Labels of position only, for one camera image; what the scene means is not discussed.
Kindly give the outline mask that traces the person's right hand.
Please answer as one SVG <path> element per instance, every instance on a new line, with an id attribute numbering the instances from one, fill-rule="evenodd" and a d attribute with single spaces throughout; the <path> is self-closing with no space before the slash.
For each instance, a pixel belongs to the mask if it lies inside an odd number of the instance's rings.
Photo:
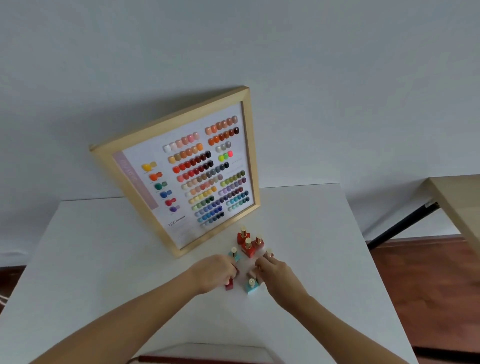
<path id="1" fill-rule="evenodd" d="M 292 269 L 277 258 L 275 258 L 275 278 L 266 284 L 266 287 L 275 302 L 289 313 L 296 312 L 302 301 L 309 297 L 309 293 Z"/>

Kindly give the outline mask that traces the light wooden table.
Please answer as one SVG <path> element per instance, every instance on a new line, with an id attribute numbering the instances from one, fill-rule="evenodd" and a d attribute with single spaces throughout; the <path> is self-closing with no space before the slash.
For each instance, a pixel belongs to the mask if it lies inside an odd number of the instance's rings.
<path id="1" fill-rule="evenodd" d="M 430 177 L 425 183 L 480 258 L 480 174 Z"/>

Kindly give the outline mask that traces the person's right forearm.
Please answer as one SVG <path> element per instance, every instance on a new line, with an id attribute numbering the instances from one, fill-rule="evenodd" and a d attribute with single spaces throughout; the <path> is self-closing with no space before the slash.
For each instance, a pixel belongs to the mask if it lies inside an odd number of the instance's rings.
<path id="1" fill-rule="evenodd" d="M 409 364 L 339 319 L 310 295 L 302 295 L 288 312 L 315 337 L 336 364 Z"/>

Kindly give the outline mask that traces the black table leg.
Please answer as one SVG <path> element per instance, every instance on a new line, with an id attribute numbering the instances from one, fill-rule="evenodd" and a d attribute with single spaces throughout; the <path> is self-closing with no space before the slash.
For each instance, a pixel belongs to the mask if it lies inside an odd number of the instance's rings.
<path id="1" fill-rule="evenodd" d="M 399 222 L 394 224 L 392 227 L 388 228 L 382 234 L 374 238 L 373 240 L 367 243 L 367 248 L 369 251 L 376 249 L 377 247 L 383 245 L 387 241 L 391 240 L 401 232 L 407 230 L 417 222 L 423 220 L 427 216 L 433 214 L 435 211 L 440 209 L 440 205 L 438 202 L 428 202 L 412 213 L 407 215 L 405 218 L 401 219 Z"/>

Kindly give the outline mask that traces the person's left forearm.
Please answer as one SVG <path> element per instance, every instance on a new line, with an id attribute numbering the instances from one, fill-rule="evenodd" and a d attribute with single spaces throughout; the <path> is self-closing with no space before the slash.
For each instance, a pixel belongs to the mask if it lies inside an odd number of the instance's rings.
<path id="1" fill-rule="evenodd" d="M 30 364 L 126 364 L 199 292 L 191 269 L 66 337 Z"/>

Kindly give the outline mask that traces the person's left hand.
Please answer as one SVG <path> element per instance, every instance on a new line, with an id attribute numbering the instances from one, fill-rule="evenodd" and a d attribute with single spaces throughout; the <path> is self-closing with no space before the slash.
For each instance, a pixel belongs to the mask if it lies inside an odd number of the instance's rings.
<path id="1" fill-rule="evenodd" d="M 193 295 L 206 294 L 223 284 L 222 258 L 229 255 L 215 254 L 193 264 L 187 270 L 189 287 Z"/>

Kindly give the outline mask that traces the wooden framed nail colour chart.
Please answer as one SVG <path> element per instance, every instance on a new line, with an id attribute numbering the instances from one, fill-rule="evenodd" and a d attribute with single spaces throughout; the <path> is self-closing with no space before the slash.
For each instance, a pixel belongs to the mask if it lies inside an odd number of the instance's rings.
<path id="1" fill-rule="evenodd" d="M 89 151 L 176 258 L 261 205 L 247 86 Z"/>

